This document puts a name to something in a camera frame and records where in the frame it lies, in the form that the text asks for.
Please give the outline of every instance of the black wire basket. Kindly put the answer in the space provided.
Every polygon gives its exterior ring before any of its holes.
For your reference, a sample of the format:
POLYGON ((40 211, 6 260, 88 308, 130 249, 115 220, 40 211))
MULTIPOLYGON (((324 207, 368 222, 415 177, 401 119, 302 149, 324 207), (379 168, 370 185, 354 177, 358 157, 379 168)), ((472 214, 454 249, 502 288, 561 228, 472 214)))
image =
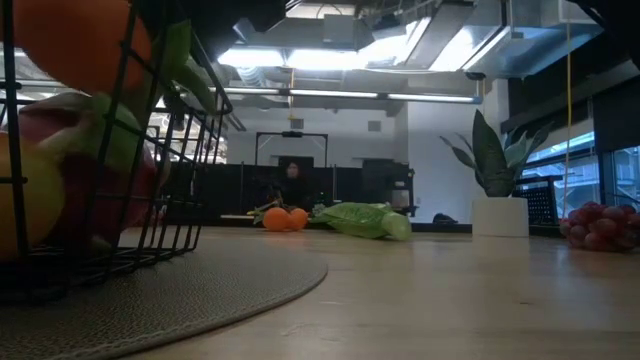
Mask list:
POLYGON ((21 142, 24 142, 24 139, 19 135, 21 134, 19 106, 29 105, 33 101, 17 97, 18 91, 22 88, 22 82, 21 79, 16 79, 15 67, 16 50, 12 9, 16 1, 2 1, 5 79, 0 87, 6 96, 5 99, 0 100, 2 103, 0 119, 5 119, 5 130, 8 130, 5 136, 8 138, 10 176, 0 177, 0 187, 11 189, 16 239, 3 239, 4 234, 0 233, 0 242, 17 241, 18 256, 15 259, 0 262, 0 304, 37 304, 57 300, 66 296, 72 288, 102 284, 114 275, 129 274, 141 267, 151 266, 195 250, 204 218, 191 221, 188 225, 168 226, 166 222, 161 221, 161 216, 158 214, 161 213, 161 209, 174 213, 196 209, 196 212, 206 214, 209 204, 201 199, 200 193, 204 186, 214 186, 214 179, 208 178, 206 164, 216 162, 219 150, 218 139, 225 126, 224 116, 231 113, 233 108, 193 31, 191 31, 191 57, 208 75, 208 79, 203 80, 214 87, 210 96, 215 102, 215 113, 211 114, 211 112, 189 106, 181 97, 179 88, 170 79, 161 76, 158 69, 164 61, 167 29, 171 26, 170 18, 175 18, 174 14, 181 11, 179 2, 177 0, 154 2, 157 10, 154 16, 161 20, 155 22, 156 27, 157 24, 164 24, 154 29, 154 32, 157 32, 155 39, 160 43, 161 55, 153 61, 145 61, 132 50, 131 45, 134 24, 138 19, 137 9, 144 0, 132 1, 126 35, 121 43, 122 54, 118 75, 113 79, 114 86, 110 94, 109 110, 104 114, 102 142, 97 147, 97 161, 92 165, 95 169, 86 169, 82 178, 82 181, 90 186, 91 191, 89 196, 82 198, 83 219, 74 233, 79 234, 83 242, 94 240, 91 233, 93 213, 100 211, 98 208, 101 204, 104 205, 107 202, 110 204, 109 209, 118 209, 116 215, 111 214, 118 219, 118 231, 113 236, 99 239, 103 245, 106 244, 100 251, 79 253, 76 239, 60 239, 55 238, 56 235, 49 235, 38 245, 30 245, 28 241, 29 221, 26 211, 32 209, 25 204, 25 191, 28 191, 27 187, 31 179, 23 175, 25 172, 22 160, 25 155, 24 150, 21 151, 23 149, 21 142), (151 77, 150 91, 146 95, 146 114, 169 115, 164 135, 161 135, 158 126, 147 124, 141 129, 136 129, 116 116, 119 101, 124 96, 125 72, 131 62, 140 64, 148 74, 147 77, 151 77), (153 98, 158 89, 162 89, 165 102, 171 102, 171 106, 155 108, 156 101, 153 98), (114 131, 126 131, 128 134, 135 135, 137 144, 131 171, 126 180, 123 180, 126 186, 121 186, 115 192, 104 192, 101 184, 109 171, 105 166, 105 158, 114 131), (195 131, 198 133, 197 138, 190 136, 190 133, 195 131), (195 152, 186 154, 188 145, 193 147, 194 144, 195 152), (153 156, 153 164, 159 170, 155 171, 155 175, 149 182, 151 185, 146 195, 140 196, 136 192, 135 182, 139 165, 145 161, 145 152, 153 156), (163 184, 166 179, 162 179, 165 174, 162 169, 167 168, 168 162, 171 164, 171 175, 163 184), (127 229, 129 225, 126 222, 129 220, 128 212, 132 204, 144 205, 144 214, 137 220, 139 231, 127 229))

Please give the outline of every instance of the woven placemat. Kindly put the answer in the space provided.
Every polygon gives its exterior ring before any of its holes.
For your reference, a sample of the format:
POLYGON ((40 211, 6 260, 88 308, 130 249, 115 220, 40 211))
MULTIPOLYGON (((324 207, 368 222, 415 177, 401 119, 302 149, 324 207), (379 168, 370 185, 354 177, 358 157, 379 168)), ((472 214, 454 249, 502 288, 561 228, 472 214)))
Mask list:
POLYGON ((44 307, 0 308, 0 359, 111 359, 286 303, 327 273, 316 255, 254 240, 201 240, 194 253, 44 307))

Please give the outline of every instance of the table surface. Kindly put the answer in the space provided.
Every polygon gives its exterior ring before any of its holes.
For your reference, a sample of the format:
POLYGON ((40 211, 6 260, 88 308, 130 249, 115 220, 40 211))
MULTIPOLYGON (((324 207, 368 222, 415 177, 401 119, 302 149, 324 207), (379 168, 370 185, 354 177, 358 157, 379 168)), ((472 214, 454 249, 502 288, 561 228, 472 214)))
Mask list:
POLYGON ((266 314, 130 359, 638 359, 640 255, 560 240, 209 228, 329 263, 314 291, 266 314))

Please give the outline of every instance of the fruit basket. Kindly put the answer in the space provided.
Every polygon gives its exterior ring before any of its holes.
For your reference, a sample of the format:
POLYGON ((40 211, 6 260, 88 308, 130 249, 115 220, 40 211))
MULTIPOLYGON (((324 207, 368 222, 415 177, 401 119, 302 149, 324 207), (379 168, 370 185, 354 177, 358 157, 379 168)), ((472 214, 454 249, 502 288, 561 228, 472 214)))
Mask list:
POLYGON ((588 202, 560 222, 560 232, 573 248, 630 252, 640 245, 640 214, 631 205, 588 202))
POLYGON ((205 164, 233 107, 189 21, 168 20, 179 1, 154 2, 153 33, 142 3, 1 3, 0 304, 60 299, 198 245, 201 222, 171 227, 155 214, 206 213, 205 164), (18 51, 69 91, 18 98, 18 51), (153 113, 168 115, 161 136, 153 113))

